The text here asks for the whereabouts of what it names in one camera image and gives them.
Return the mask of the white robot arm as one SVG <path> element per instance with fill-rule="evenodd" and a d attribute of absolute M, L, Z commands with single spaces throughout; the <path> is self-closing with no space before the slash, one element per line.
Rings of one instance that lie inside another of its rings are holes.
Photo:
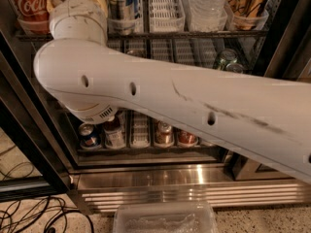
<path fill-rule="evenodd" d="M 127 55 L 107 46 L 107 19 L 89 0 L 50 14 L 36 53 L 41 86 L 82 121 L 141 112 L 311 183 L 311 84 Z"/>

